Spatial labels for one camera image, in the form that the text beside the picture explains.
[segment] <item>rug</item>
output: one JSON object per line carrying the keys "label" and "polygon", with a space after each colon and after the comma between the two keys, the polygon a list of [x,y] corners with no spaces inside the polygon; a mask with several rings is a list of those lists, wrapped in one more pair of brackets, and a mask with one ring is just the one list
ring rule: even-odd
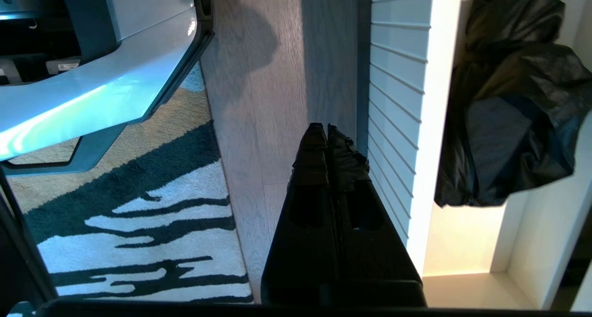
{"label": "rug", "polygon": [[199,66],[93,170],[9,182],[61,296],[253,302]]}

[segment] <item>light wood panel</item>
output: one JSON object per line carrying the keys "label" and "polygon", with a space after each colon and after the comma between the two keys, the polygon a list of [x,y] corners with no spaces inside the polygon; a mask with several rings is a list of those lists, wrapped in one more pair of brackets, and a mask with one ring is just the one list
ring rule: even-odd
{"label": "light wood panel", "polygon": [[356,135],[357,0],[213,0],[201,60],[256,302],[300,138]]}

